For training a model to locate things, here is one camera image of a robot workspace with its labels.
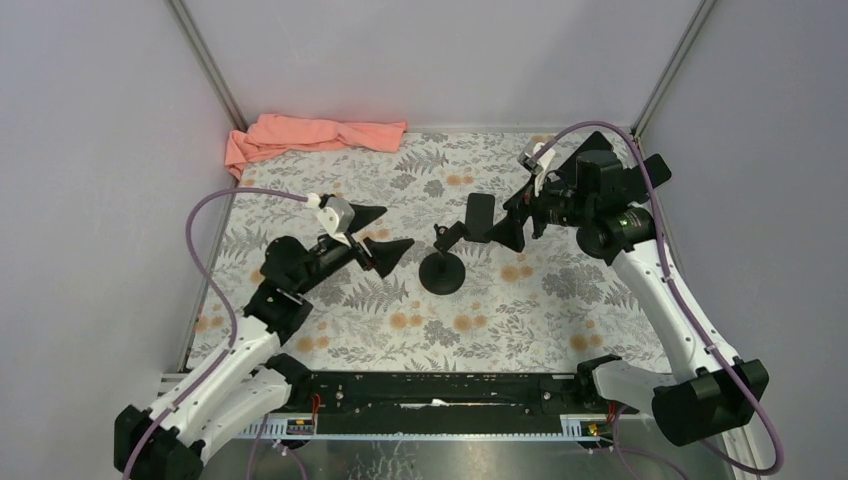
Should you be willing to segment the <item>black phone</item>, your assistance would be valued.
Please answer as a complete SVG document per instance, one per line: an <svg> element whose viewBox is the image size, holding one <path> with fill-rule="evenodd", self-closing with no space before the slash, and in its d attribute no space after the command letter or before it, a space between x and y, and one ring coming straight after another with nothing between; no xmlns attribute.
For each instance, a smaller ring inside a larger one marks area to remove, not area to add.
<svg viewBox="0 0 848 480"><path fill-rule="evenodd" d="M485 193L470 193L467 197L465 211L464 239L474 243L489 243L487 233L494 225L494 209L496 198Z"/></svg>
<svg viewBox="0 0 848 480"><path fill-rule="evenodd" d="M672 178L672 172L660 154L648 157L643 161L643 165L653 189L657 189ZM645 203L649 200L648 188L639 166L634 166L627 171L626 186L632 202Z"/></svg>

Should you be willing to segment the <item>black round-base stand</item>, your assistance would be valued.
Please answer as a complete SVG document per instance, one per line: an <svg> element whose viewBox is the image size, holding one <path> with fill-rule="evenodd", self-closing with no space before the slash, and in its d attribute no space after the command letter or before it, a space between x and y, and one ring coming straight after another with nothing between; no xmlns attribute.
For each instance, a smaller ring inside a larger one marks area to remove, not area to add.
<svg viewBox="0 0 848 480"><path fill-rule="evenodd" d="M422 260L419 267L419 280L429 293L447 296L456 293L466 278L463 261L450 251L464 238L466 228L461 221L457 221L450 227L435 225L434 229L435 251Z"/></svg>

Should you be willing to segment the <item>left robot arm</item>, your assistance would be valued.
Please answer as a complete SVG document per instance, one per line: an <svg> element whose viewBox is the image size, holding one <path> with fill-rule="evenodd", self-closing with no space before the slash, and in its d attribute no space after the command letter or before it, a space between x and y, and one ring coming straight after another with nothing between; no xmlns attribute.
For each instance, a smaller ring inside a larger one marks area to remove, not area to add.
<svg viewBox="0 0 848 480"><path fill-rule="evenodd" d="M200 367L149 407L126 407L116 418L114 464L125 479L196 479L226 443L260 417L309 401L302 365L283 354L313 306L305 294L349 263L387 277L414 245L406 238L363 241L354 235L383 207L334 195L303 198L324 232L306 248L291 236L272 241L257 287L229 337Z"/></svg>

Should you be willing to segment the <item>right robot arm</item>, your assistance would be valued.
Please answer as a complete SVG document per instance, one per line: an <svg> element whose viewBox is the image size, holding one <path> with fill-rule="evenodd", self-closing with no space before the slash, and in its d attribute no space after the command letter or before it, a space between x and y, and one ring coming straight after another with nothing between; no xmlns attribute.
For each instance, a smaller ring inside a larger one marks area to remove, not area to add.
<svg viewBox="0 0 848 480"><path fill-rule="evenodd" d="M528 182L504 204L505 218L487 233L515 252L525 247L524 225L535 238L547 226L576 230L586 255L604 261L630 289L667 355L668 374L635 367L615 355L577 367L575 402L597 412L621 403L652 417L672 444L685 446L747 425L769 374L759 360L744 361L707 319L691 291L661 255L659 227L645 208L649 192L671 172L659 154L627 168L608 150L573 154L554 169L553 153L523 152Z"/></svg>

